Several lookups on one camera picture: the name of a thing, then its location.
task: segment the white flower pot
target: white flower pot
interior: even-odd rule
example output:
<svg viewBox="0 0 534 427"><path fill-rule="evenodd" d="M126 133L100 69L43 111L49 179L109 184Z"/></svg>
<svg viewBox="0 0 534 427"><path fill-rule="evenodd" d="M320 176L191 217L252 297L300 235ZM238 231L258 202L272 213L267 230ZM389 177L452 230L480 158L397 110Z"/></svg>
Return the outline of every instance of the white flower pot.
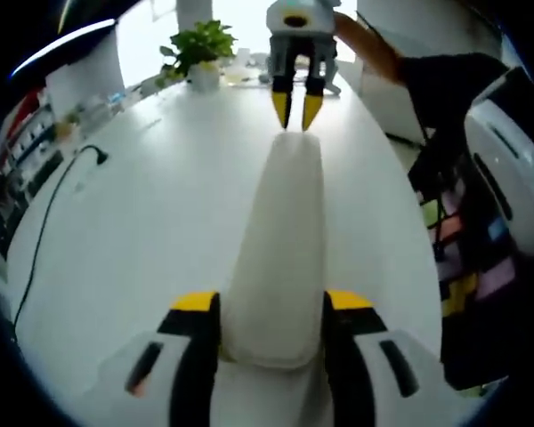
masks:
<svg viewBox="0 0 534 427"><path fill-rule="evenodd" d="M188 79L197 92L212 92L220 86L220 68L216 62L200 62L192 65Z"/></svg>

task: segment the desk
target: desk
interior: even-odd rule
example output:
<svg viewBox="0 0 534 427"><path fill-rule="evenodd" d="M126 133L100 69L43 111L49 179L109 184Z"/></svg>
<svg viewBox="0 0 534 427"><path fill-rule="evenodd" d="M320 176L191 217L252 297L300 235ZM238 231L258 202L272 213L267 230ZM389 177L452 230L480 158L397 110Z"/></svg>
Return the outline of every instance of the desk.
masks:
<svg viewBox="0 0 534 427"><path fill-rule="evenodd" d="M416 198L374 118L336 80L341 98L326 99L310 129L321 146L328 286L366 295L390 328L439 354L439 287ZM302 104L297 96L290 131L300 130ZM97 167L87 151L61 186L18 326L27 361L56 397L90 387L98 365L155 330L177 296L225 289L280 132L266 89L196 94L182 84L87 140L111 157ZM13 238L14 309L63 170L36 195Z"/></svg>

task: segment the potted plant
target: potted plant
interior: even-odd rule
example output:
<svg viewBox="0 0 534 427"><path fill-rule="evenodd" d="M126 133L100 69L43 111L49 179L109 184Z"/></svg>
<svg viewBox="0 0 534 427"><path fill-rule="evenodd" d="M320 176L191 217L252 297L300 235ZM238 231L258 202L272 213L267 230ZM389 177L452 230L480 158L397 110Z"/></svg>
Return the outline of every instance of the potted plant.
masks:
<svg viewBox="0 0 534 427"><path fill-rule="evenodd" d="M230 28L219 20L210 20L197 22L194 29L170 37L173 48L160 46L160 53L175 61L162 67L157 84L166 85L166 80L187 77L199 91L216 88L220 82L217 60L233 56L232 46L236 39L226 32Z"/></svg>

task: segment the white table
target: white table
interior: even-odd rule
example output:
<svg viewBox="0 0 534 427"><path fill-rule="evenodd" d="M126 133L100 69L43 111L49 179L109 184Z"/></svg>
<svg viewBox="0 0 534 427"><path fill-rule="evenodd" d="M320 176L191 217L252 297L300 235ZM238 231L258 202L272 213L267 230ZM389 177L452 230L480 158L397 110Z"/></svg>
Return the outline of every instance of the white table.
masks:
<svg viewBox="0 0 534 427"><path fill-rule="evenodd" d="M388 140L340 78L311 126L320 138L328 287L376 303L390 328L435 354L441 305L429 238ZM289 131L300 130L295 90ZM44 385L72 399L98 365L154 330L179 295L225 289L257 182L281 132L266 89L201 95L172 86L115 117L87 143L111 158L79 158L44 233L20 316L20 346ZM18 307L45 207L63 165L32 201L8 256Z"/></svg>

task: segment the green plant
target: green plant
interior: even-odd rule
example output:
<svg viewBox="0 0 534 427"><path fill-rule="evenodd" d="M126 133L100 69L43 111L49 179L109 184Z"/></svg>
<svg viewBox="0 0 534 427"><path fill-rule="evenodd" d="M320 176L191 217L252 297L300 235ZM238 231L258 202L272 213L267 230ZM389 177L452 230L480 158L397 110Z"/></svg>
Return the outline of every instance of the green plant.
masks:
<svg viewBox="0 0 534 427"><path fill-rule="evenodd" d="M230 28L219 20L210 20L197 22L194 29L170 37L173 48L160 46L160 53L175 58L174 64L162 68L166 78L170 78L171 73L186 77L192 65L233 56L231 47L236 39L226 32Z"/></svg>

